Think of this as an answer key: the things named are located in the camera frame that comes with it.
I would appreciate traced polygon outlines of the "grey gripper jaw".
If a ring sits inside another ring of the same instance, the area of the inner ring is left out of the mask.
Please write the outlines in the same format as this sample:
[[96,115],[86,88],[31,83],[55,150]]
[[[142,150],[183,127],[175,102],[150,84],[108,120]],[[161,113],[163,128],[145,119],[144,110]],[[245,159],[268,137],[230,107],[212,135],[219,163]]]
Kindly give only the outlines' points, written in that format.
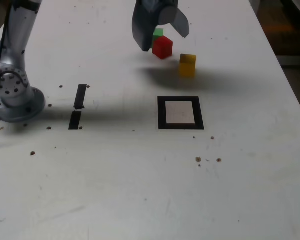
[[172,25],[183,38],[190,34],[189,21],[178,7],[168,6],[160,12],[158,25],[163,26],[167,24]]
[[143,52],[152,47],[153,34],[159,25],[163,0],[137,0],[132,16],[132,35]]

